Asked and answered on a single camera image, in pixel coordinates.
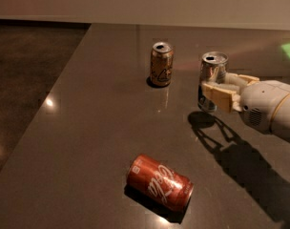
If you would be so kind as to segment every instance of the can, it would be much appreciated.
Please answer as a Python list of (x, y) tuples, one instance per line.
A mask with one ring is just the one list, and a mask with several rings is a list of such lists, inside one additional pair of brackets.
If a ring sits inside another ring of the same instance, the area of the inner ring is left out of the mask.
[(204, 112), (214, 112), (217, 106), (207, 99), (202, 92), (202, 81), (224, 83), (228, 56), (223, 52), (207, 52), (202, 55), (200, 77), (198, 83), (198, 107)]
[(150, 80), (158, 87), (166, 87), (171, 83), (174, 51), (166, 42), (154, 43), (151, 52)]
[(174, 212), (185, 211), (194, 188), (189, 178), (146, 155), (131, 165), (127, 185)]

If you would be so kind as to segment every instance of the brown can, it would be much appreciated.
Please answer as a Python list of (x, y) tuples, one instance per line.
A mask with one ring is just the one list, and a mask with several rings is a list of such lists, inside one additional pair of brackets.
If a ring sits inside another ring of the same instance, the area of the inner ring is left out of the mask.
[(166, 42), (157, 42), (153, 45), (151, 53), (152, 83), (158, 87), (165, 87), (171, 83), (174, 51)]
[(189, 178), (145, 155), (131, 165), (127, 184), (176, 212), (185, 210), (194, 188)]

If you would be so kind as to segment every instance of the robotic arm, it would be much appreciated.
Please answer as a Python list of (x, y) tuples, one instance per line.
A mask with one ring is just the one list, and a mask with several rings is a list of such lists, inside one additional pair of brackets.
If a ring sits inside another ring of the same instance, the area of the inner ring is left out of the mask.
[(200, 88), (223, 111), (239, 112), (246, 125), (290, 142), (290, 85), (226, 73), (223, 83), (202, 81)]

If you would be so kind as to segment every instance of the silver can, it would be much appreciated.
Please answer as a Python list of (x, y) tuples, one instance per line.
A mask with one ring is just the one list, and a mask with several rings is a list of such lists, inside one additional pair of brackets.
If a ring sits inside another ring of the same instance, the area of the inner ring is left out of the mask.
[(158, 87), (166, 87), (171, 83), (174, 51), (172, 45), (157, 42), (151, 53), (150, 80)]
[(202, 81), (224, 83), (228, 56), (222, 52), (207, 52), (202, 55), (200, 77), (198, 84), (198, 107), (204, 112), (214, 112), (217, 106), (207, 99), (202, 92)]

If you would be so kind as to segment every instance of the coca-cola logo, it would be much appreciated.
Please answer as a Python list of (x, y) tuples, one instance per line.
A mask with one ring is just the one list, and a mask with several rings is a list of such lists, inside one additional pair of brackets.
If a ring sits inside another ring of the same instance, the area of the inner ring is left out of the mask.
[[(164, 191), (162, 184), (166, 184), (163, 187), (167, 187), (167, 191)], [(161, 201), (166, 204), (167, 196), (169, 196), (174, 189), (174, 175), (170, 169), (164, 165), (159, 165), (158, 170), (155, 171), (155, 177), (152, 177), (151, 182), (148, 185), (149, 193), (155, 198), (160, 198)]]

